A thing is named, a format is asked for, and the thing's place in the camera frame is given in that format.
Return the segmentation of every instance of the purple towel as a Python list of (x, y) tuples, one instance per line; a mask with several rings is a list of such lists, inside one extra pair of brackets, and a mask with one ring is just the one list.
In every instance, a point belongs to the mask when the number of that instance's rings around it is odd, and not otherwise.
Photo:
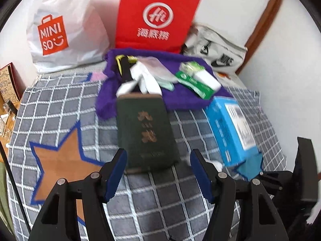
[[(212, 73), (210, 66), (201, 58), (183, 56), (181, 54), (168, 53), (162, 51), (149, 51), (139, 49), (112, 49), (105, 55), (107, 66), (103, 71), (108, 76), (107, 80), (102, 85), (96, 101), (96, 113), (102, 119), (109, 119), (116, 116), (116, 92), (121, 85), (121, 76), (117, 70), (117, 63), (115, 57), (117, 55), (132, 55), (132, 56), (153, 56), (157, 58), (169, 71), (173, 74), (179, 71), (181, 62), (196, 61), (198, 64), (204, 66), (209, 73)], [(207, 107), (210, 100), (203, 100), (196, 95), (192, 90), (186, 88), (182, 84), (175, 84), (174, 91), (168, 91), (161, 88), (163, 93), (163, 100), (167, 110), (174, 109), (201, 109)], [(226, 89), (221, 89), (215, 96), (231, 97)]]

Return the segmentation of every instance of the black cable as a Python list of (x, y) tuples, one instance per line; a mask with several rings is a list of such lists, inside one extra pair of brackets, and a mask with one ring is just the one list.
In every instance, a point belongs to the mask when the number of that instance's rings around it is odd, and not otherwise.
[(4, 162), (4, 166), (5, 166), (5, 168), (6, 168), (7, 172), (8, 172), (8, 175), (9, 175), (12, 187), (13, 187), (14, 194), (15, 194), (17, 200), (18, 200), (18, 204), (19, 204), (23, 219), (24, 219), (24, 221), (26, 223), (28, 232), (30, 233), (31, 228), (30, 228), (30, 225), (29, 225), (29, 222), (28, 222), (27, 214), (26, 214), (26, 212), (25, 212), (25, 210), (23, 208), (22, 201), (21, 201), (18, 189), (17, 189), (17, 185), (16, 185), (16, 183), (14, 181), (14, 178), (13, 178), (13, 175), (12, 175), (12, 171), (11, 171), (7, 156), (6, 156), (5, 152), (4, 152), (4, 149), (3, 149), (3, 146), (2, 146), (1, 143), (0, 143), (0, 153), (1, 153), (1, 157), (2, 157), (3, 162)]

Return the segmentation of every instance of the silver screw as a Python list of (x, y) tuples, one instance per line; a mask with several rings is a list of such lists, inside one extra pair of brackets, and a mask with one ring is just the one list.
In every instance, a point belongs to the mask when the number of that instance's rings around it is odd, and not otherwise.
[(254, 179), (252, 179), (252, 183), (253, 183), (254, 185), (259, 185), (259, 184), (260, 184), (260, 181), (259, 181), (258, 179), (256, 179), (256, 178), (254, 178)]
[(224, 172), (220, 172), (218, 175), (220, 178), (227, 178), (227, 175)]
[(64, 178), (60, 178), (57, 181), (58, 185), (63, 185), (65, 182), (66, 182), (66, 180)]
[(93, 172), (91, 175), (90, 175), (91, 178), (95, 179), (95, 178), (98, 178), (99, 177), (99, 173), (98, 172)]

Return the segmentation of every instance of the blue box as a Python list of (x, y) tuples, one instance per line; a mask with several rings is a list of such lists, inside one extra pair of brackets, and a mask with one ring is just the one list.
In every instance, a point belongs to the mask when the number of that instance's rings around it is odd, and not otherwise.
[(214, 97), (205, 109), (225, 166), (236, 166), (259, 153), (252, 131), (235, 99)]

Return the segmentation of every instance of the checkered tablecloth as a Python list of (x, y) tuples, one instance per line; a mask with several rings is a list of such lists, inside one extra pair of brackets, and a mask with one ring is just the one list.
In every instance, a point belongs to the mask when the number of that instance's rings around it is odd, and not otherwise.
[[(95, 100), (101, 81), (75, 83), (76, 75), (48, 78), (27, 88), (19, 108), (9, 149), (12, 167), (22, 202), (31, 225), (41, 205), (30, 205), (40, 170), (31, 153), (29, 141), (57, 146), (63, 136), (81, 121), (84, 154), (108, 162), (118, 149), (116, 119), (99, 120)], [(264, 170), (283, 170), (286, 159), (275, 131), (259, 106), (259, 93), (227, 88), (237, 99), (264, 154)], [(104, 205), (107, 220), (116, 240), (147, 241), (202, 240), (213, 205), (202, 196), (196, 179), (184, 160), (193, 148), (211, 160), (221, 161), (219, 149), (203, 110), (169, 113), (182, 162), (158, 173), (123, 176), (116, 195)], [(224, 171), (238, 178), (230, 169)], [(10, 181), (8, 196), (14, 229), (19, 240), (27, 241), (28, 231)], [(237, 231), (240, 217), (238, 202), (230, 236)], [(81, 239), (88, 240), (86, 228), (79, 224)]]

